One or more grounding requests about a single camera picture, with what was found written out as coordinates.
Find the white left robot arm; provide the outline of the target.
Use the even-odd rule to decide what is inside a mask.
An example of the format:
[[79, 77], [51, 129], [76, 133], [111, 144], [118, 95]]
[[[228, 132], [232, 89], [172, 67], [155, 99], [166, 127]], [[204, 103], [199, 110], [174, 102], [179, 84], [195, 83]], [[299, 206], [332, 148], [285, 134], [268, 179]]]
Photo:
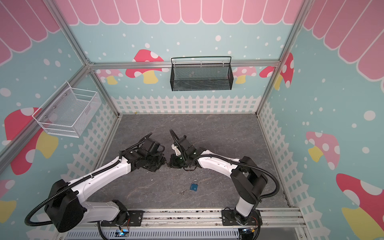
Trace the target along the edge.
[[89, 202], [88, 198], [134, 170], [144, 168], [155, 172], [166, 162], [164, 150], [159, 142], [144, 137], [137, 144], [120, 151], [115, 159], [99, 169], [70, 182], [57, 181], [50, 192], [51, 200], [45, 205], [51, 223], [60, 233], [83, 223], [127, 225], [131, 216], [123, 203], [118, 200], [95, 203]]

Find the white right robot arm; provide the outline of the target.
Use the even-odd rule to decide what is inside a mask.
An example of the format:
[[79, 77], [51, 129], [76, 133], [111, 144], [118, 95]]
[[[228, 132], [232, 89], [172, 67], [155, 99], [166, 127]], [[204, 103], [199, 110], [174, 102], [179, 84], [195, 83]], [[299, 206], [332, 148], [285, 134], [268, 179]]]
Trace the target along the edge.
[[170, 133], [174, 140], [172, 149], [175, 153], [171, 155], [169, 167], [185, 171], [208, 169], [229, 177], [240, 196], [232, 214], [240, 225], [248, 223], [249, 218], [255, 213], [254, 208], [262, 199], [274, 196], [279, 190], [279, 185], [276, 185], [275, 191], [263, 194], [268, 178], [273, 181], [276, 178], [268, 171], [259, 168], [251, 158], [245, 156], [241, 159], [232, 159], [214, 154], [205, 148], [197, 149], [187, 140], [187, 136], [179, 138], [174, 131], [171, 130]]

